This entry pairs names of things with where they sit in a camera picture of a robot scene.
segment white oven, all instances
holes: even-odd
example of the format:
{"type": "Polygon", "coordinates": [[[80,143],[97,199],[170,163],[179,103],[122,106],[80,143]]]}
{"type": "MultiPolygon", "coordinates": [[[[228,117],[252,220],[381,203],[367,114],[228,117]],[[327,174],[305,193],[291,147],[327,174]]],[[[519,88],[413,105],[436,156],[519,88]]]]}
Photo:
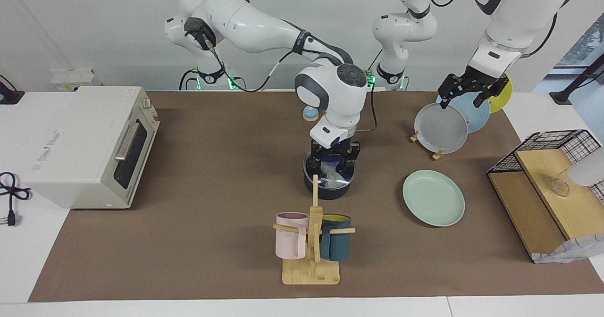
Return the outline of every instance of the white oven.
{"type": "Polygon", "coordinates": [[[82,86],[57,115],[24,185],[61,207],[129,208],[159,126],[147,93],[82,86]]]}

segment oven door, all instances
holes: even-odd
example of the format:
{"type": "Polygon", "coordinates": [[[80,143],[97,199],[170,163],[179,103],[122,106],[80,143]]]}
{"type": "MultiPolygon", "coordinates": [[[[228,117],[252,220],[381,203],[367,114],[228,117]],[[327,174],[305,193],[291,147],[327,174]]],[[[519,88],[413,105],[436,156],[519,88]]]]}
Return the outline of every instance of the oven door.
{"type": "Polygon", "coordinates": [[[123,201],[113,208],[130,207],[154,138],[155,128],[142,109],[135,107],[103,175],[103,183],[123,201]]]}

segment blue mug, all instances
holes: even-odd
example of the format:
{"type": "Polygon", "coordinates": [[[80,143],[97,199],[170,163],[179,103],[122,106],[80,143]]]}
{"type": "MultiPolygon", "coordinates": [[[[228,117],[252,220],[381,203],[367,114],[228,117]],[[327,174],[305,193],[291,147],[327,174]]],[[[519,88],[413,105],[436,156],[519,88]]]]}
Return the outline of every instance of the blue mug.
{"type": "Polygon", "coordinates": [[[346,229],[350,227],[350,217],[343,214],[324,214],[319,238],[321,258],[331,261],[348,259],[350,250],[350,234],[330,234],[332,229],[346,229]]]}

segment yellow plate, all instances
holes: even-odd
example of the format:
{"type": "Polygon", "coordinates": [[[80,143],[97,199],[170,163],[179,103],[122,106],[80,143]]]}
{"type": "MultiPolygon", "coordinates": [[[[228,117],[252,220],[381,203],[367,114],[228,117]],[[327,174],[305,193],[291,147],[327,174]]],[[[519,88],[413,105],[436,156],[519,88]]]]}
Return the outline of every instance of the yellow plate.
{"type": "Polygon", "coordinates": [[[491,96],[489,98],[489,102],[491,105],[491,114],[503,109],[503,107],[507,104],[507,102],[512,97],[512,91],[514,88],[514,86],[512,85],[512,79],[510,78],[509,75],[507,75],[507,73],[505,74],[505,76],[507,76],[507,78],[510,80],[510,82],[508,82],[507,85],[505,85],[505,88],[503,89],[503,91],[501,91],[501,94],[499,96],[491,96]]]}

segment mug handle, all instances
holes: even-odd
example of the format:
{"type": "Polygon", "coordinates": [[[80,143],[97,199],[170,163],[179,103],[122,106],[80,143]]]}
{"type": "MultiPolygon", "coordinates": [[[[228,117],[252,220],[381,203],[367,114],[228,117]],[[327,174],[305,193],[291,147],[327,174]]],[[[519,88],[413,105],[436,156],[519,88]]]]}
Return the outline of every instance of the mug handle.
{"type": "Polygon", "coordinates": [[[332,257],[332,248],[331,248],[331,239],[332,234],[331,230],[334,228],[334,224],[325,224],[323,225],[323,234],[321,235],[321,244],[319,245],[319,251],[322,255],[327,255],[326,259],[331,259],[332,257]]]}
{"type": "Polygon", "coordinates": [[[298,227],[298,247],[294,255],[300,257],[300,255],[306,255],[306,227],[298,227]]]}

